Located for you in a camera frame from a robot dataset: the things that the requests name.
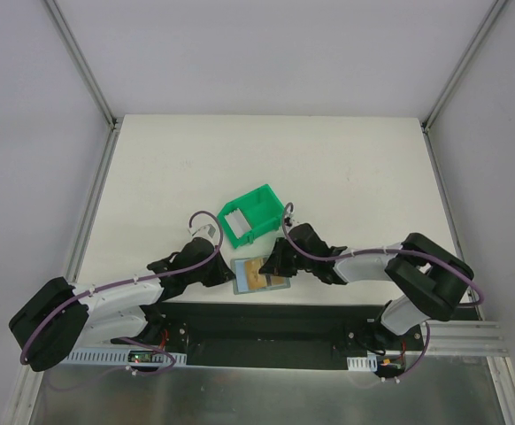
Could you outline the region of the green plastic bin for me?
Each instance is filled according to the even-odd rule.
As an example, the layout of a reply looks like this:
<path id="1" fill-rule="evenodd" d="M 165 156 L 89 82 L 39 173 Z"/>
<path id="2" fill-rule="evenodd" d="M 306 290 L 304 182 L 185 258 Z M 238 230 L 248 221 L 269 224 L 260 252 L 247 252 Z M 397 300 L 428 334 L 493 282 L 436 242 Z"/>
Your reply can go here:
<path id="1" fill-rule="evenodd" d="M 218 218 L 234 249 L 252 244 L 281 225 L 283 204 L 269 184 L 227 202 Z"/>

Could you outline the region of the gold credit card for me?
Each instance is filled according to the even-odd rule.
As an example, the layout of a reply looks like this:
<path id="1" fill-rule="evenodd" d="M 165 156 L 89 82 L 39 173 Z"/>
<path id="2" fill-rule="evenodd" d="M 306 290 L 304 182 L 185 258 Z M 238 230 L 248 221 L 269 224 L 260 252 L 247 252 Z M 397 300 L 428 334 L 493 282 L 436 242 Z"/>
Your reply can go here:
<path id="1" fill-rule="evenodd" d="M 262 258 L 249 259 L 244 262 L 244 272 L 249 290 L 261 290 L 267 286 L 266 276 L 259 273 L 263 264 Z"/>
<path id="2" fill-rule="evenodd" d="M 290 281 L 288 278 L 281 276 L 268 275 L 266 277 L 268 287 L 289 287 Z"/>

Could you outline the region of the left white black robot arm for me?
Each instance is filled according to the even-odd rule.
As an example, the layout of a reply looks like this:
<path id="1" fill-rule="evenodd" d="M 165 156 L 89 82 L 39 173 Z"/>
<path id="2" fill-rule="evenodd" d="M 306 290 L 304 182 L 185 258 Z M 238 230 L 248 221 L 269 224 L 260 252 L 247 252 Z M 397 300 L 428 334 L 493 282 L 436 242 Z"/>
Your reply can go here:
<path id="1" fill-rule="evenodd" d="M 21 364 L 35 372 L 56 366 L 85 345 L 115 341 L 164 347 L 170 327 L 160 305 L 191 284 L 212 288 L 233 279 L 214 243 L 195 237 L 181 251 L 121 282 L 96 286 L 53 278 L 14 314 L 9 329 L 21 349 Z"/>

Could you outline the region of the sage green card holder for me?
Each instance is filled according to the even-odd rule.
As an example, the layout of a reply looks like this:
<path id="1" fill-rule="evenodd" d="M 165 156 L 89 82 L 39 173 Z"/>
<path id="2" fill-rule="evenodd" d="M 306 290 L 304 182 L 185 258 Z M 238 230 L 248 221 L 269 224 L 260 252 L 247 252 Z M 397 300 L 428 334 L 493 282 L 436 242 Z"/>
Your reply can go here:
<path id="1" fill-rule="evenodd" d="M 260 274 L 259 269 L 265 264 L 266 257 L 233 259 L 231 267 L 235 278 L 233 292 L 245 295 L 271 290 L 284 290 L 290 287 L 290 280 L 271 274 Z"/>

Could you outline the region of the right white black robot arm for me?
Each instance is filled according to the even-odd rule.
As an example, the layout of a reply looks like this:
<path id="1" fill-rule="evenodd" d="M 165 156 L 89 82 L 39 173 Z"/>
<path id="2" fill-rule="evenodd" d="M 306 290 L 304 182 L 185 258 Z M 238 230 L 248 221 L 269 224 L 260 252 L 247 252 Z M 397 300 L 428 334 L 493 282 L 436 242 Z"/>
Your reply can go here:
<path id="1" fill-rule="evenodd" d="M 285 278 L 299 271 L 329 285 L 393 282 L 402 296 L 388 302 L 370 328 L 373 341 L 387 350 L 424 321 L 449 321 L 474 277 L 465 262 L 420 233 L 389 247 L 353 251 L 328 245 L 308 223 L 286 229 L 259 269 Z"/>

